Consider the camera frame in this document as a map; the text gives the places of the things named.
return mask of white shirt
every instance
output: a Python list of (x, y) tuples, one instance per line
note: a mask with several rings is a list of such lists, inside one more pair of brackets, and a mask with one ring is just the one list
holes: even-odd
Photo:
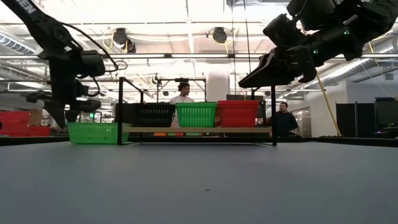
[[(170, 104), (175, 105), (176, 103), (194, 103), (194, 100), (187, 96), (175, 96), (170, 100)], [(174, 112), (174, 118), (172, 124), (173, 127), (176, 128), (180, 127), (180, 125), (178, 124), (177, 112)]]

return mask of table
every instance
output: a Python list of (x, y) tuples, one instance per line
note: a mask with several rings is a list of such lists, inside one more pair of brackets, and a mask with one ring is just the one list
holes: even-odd
[(319, 142), (0, 148), (0, 223), (398, 223), (398, 150)]

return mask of green plastic basket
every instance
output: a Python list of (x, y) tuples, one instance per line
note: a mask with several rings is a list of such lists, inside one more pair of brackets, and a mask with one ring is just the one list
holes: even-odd
[(181, 128), (212, 128), (217, 103), (177, 103)]
[[(117, 123), (68, 123), (69, 140), (74, 144), (117, 144)], [(122, 133), (122, 143), (129, 133)]]

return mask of dark table edge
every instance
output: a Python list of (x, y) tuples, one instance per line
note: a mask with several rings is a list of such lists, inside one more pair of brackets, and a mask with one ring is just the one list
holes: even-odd
[[(0, 146), (17, 146), (24, 144), (40, 144), (69, 141), (67, 136), (30, 137), (30, 138), (0, 138)], [(129, 142), (180, 142), (180, 143), (272, 143), (271, 138), (212, 138), (212, 137), (129, 137)], [(366, 138), (279, 138), (280, 143), (324, 142), (335, 144), (350, 144), (357, 146), (398, 147), (398, 139), (366, 139)]]

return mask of wooden shelf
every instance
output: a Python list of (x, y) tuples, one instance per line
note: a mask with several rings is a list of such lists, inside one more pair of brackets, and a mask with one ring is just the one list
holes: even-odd
[(271, 133), (272, 128), (142, 128), (123, 126), (130, 133)]

